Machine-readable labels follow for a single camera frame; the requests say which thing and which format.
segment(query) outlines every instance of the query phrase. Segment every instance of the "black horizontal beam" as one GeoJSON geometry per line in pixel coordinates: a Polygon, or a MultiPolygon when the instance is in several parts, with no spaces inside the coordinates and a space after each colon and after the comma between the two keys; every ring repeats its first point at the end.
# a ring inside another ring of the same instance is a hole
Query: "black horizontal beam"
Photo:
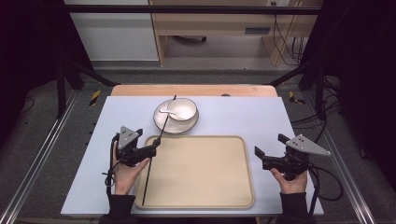
{"type": "Polygon", "coordinates": [[[232,6],[116,6],[116,5],[51,5],[74,13],[177,13],[177,14],[267,14],[267,15],[319,15],[338,12],[339,9],[321,7],[232,7],[232,6]]]}

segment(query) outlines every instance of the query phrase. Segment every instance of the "white cabinet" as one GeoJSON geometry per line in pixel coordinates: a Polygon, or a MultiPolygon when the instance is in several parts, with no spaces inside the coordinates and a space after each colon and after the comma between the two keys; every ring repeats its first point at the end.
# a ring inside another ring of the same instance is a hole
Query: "white cabinet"
{"type": "MultiPolygon", "coordinates": [[[[148,5],[147,0],[64,0],[67,5],[148,5]]],[[[91,61],[158,61],[148,13],[71,13],[91,61]]]]}

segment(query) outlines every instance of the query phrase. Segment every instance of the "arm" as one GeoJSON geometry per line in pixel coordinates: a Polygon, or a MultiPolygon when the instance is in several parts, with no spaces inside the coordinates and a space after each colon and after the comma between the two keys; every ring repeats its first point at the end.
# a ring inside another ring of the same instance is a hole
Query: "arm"
{"type": "Polygon", "coordinates": [[[271,169],[271,173],[280,186],[280,199],[283,213],[276,219],[276,224],[312,224],[315,219],[308,215],[306,209],[305,189],[308,173],[297,175],[293,180],[287,181],[277,169],[271,169]]]}
{"type": "MultiPolygon", "coordinates": [[[[116,160],[116,146],[113,146],[113,164],[116,160]]],[[[125,164],[118,163],[114,169],[114,185],[115,191],[113,195],[108,197],[110,211],[107,215],[100,218],[100,224],[135,224],[136,220],[131,215],[131,209],[134,205],[134,196],[129,195],[129,191],[134,186],[140,172],[147,166],[149,159],[144,159],[135,167],[129,167],[125,164]]]]}

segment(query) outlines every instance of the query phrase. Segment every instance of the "white tabletop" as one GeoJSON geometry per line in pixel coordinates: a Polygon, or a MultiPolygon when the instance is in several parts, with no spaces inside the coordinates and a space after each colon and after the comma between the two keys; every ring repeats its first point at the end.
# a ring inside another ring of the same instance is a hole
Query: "white tabletop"
{"type": "MultiPolygon", "coordinates": [[[[254,155],[257,146],[268,156],[282,157],[285,145],[277,141],[279,133],[295,136],[285,106],[280,97],[214,97],[188,96],[196,104],[200,117],[196,125],[183,134],[238,135],[245,140],[252,175],[255,201],[248,209],[141,209],[132,213],[141,217],[256,217],[282,213],[279,185],[269,171],[262,169],[262,161],[254,155]]],[[[146,139],[160,134],[153,121],[155,109],[168,96],[109,96],[88,144],[86,153],[69,190],[61,214],[72,217],[98,217],[108,213],[105,179],[111,139],[120,126],[132,130],[143,129],[138,147],[146,139]]],[[[307,204],[314,192],[308,178],[307,204]]],[[[322,215],[319,201],[315,215],[322,215]]]]}

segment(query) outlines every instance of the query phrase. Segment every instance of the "tray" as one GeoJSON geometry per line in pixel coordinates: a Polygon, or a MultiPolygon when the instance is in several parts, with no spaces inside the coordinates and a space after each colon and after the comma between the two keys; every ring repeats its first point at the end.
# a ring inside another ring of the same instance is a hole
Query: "tray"
{"type": "MultiPolygon", "coordinates": [[[[158,136],[151,136],[151,145],[158,136]]],[[[248,208],[254,202],[244,140],[239,136],[163,136],[136,182],[140,208],[248,208]]]]}

